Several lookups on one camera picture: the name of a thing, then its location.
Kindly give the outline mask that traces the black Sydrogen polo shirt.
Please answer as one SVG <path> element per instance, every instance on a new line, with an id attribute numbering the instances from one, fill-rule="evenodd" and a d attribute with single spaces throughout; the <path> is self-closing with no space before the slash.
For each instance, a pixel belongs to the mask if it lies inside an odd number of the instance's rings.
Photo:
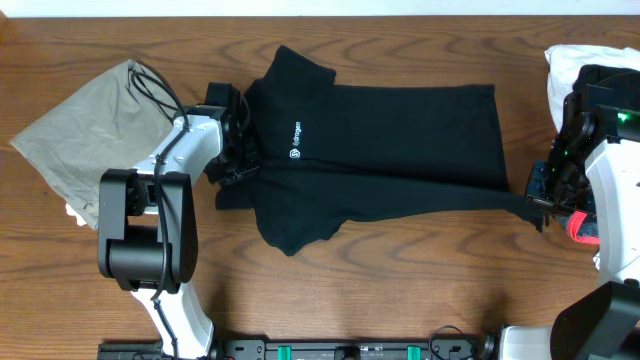
<path id="1" fill-rule="evenodd" d="M 220 210 L 251 209 L 263 239 L 292 256 L 346 221 L 504 210 L 540 227 L 511 192 L 491 85 L 339 85 L 288 47 L 246 91 L 259 171 L 224 185 Z"/>

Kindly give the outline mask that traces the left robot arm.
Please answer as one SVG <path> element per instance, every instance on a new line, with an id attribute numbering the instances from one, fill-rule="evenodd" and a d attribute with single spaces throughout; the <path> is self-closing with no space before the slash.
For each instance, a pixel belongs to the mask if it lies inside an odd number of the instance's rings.
<path id="1" fill-rule="evenodd" d="M 215 325 L 192 277 L 198 235 L 192 187 L 204 171 L 235 182 L 256 172 L 245 105 L 195 105 L 143 161 L 99 183 L 98 267 L 149 313 L 155 344 L 102 344 L 101 359 L 214 359 Z"/>

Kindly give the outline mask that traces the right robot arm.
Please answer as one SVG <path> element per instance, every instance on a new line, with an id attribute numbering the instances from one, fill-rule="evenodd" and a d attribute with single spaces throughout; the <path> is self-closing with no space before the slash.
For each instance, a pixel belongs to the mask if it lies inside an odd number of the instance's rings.
<path id="1" fill-rule="evenodd" d="M 549 156 L 531 170 L 526 198 L 547 215 L 567 217 L 575 241 L 597 246 L 598 286 L 550 326 L 504 327 L 497 358 L 638 358 L 637 90 L 597 84 L 569 94 Z"/>

